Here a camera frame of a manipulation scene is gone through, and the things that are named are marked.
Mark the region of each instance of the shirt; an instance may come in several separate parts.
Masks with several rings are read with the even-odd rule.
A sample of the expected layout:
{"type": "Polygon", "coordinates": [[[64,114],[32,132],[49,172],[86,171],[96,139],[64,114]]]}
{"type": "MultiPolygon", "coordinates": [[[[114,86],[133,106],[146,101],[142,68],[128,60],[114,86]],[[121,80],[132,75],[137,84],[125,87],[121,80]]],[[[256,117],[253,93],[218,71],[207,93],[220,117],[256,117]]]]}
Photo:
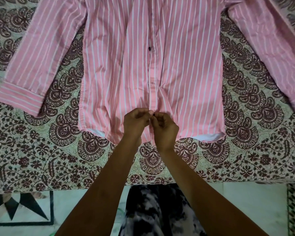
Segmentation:
{"type": "MultiPolygon", "coordinates": [[[[220,13],[238,25],[295,108],[295,33],[272,0],[40,0],[9,63],[0,101],[37,116],[85,22],[81,131],[117,144],[137,107],[167,112],[177,139],[225,134],[220,13]]],[[[153,139],[145,128],[142,142],[153,139]]]]}

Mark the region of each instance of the tiled floor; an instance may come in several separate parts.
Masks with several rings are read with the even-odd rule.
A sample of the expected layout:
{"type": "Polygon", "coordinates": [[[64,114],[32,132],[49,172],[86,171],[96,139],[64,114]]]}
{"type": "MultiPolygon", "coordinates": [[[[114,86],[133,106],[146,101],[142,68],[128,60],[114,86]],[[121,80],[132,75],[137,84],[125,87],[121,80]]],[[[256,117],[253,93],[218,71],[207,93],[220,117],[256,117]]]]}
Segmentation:
{"type": "MultiPolygon", "coordinates": [[[[212,183],[211,185],[256,222],[270,236],[288,235],[287,190],[285,185],[265,185],[253,182],[212,183]]],[[[126,199],[129,189],[129,186],[126,186],[122,193],[119,203],[120,210],[117,212],[111,235],[118,235],[122,223],[122,211],[126,208],[126,199]]],[[[40,217],[42,222],[50,221],[51,211],[53,210],[54,224],[46,226],[0,226],[0,236],[32,236],[33,232],[35,232],[36,236],[53,235],[85,192],[86,190],[54,191],[52,199],[53,209],[50,208],[50,201],[49,204],[46,202],[40,202],[43,199],[48,201],[48,197],[43,199],[37,199],[39,198],[37,196],[34,197],[42,211],[45,213],[47,220],[39,215],[36,217],[40,217]]],[[[43,195],[45,196],[48,196],[48,194],[49,193],[47,192],[43,192],[43,195]]],[[[18,201],[18,196],[12,195],[12,198],[16,198],[15,201],[18,201]]],[[[11,222],[7,210],[5,210],[3,206],[0,207],[0,222],[11,222]]],[[[18,219],[18,222],[28,222],[28,215],[33,213],[33,210],[29,210],[26,206],[22,206],[20,203],[12,222],[16,219],[18,219]]]]}

